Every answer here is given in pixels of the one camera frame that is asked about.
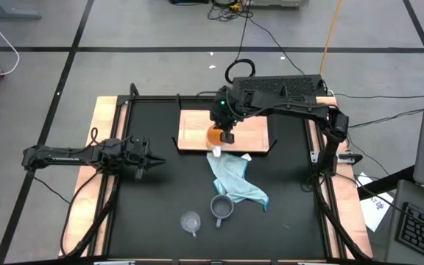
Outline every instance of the tabletop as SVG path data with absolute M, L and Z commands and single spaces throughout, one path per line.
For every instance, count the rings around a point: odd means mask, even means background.
M 336 98 L 334 97 L 317 97 L 317 102 L 328 105 L 336 105 Z M 91 128 L 98 128 L 98 141 L 109 138 L 111 128 L 114 120 L 114 113 L 116 112 L 117 96 L 100 96 L 96 100 L 96 107 L 94 108 L 93 118 L 91 120 Z M 121 138 L 124 130 L 124 120 L 127 113 L 127 105 L 124 104 L 120 109 L 119 125 L 117 127 L 116 137 Z M 313 143 L 314 151 L 319 151 L 318 135 L 315 124 L 309 122 L 310 133 Z M 347 150 L 347 144 L 341 143 L 339 145 L 339 152 Z M 75 191 L 93 174 L 94 168 L 90 166 L 81 166 L 77 178 Z M 351 165 L 339 164 L 336 173 L 353 178 L 353 167 Z M 63 239 L 64 248 L 67 252 L 72 250 L 78 241 L 84 236 L 86 230 L 91 226 L 96 211 L 96 204 L 98 202 L 102 176 L 97 175 L 86 187 L 81 190 L 78 197 L 75 199 L 71 209 L 68 225 L 66 227 L 65 236 Z M 343 177 L 336 175 L 332 179 L 334 196 L 336 198 L 336 206 L 339 212 L 339 219 L 342 226 L 351 236 L 355 243 L 361 250 L 368 256 L 372 257 L 372 250 L 367 235 L 366 225 L 359 202 L 357 186 L 353 181 L 347 180 Z M 110 195 L 110 189 L 113 184 L 113 176 L 110 176 L 107 182 L 107 192 L 105 193 L 105 200 Z M 327 199 L 326 183 L 322 184 L 322 191 Z M 104 238 L 106 231 L 106 220 L 102 223 L 97 233 L 96 246 L 94 246 L 94 255 L 101 255 L 104 246 Z M 327 220 L 328 235 L 331 244 L 331 254 L 334 258 L 339 257 L 338 244 L 336 240 L 335 230 L 331 223 Z M 351 258 L 351 253 L 346 249 L 347 257 Z

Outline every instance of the towel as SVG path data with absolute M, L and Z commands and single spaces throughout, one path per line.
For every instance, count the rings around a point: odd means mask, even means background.
M 222 153 L 219 158 L 216 158 L 209 152 L 207 160 L 216 177 L 213 185 L 219 194 L 226 194 L 234 203 L 244 199 L 251 199 L 262 204 L 263 209 L 267 211 L 268 196 L 260 188 L 247 182 L 244 178 L 244 172 L 248 166 L 247 159 L 226 153 Z

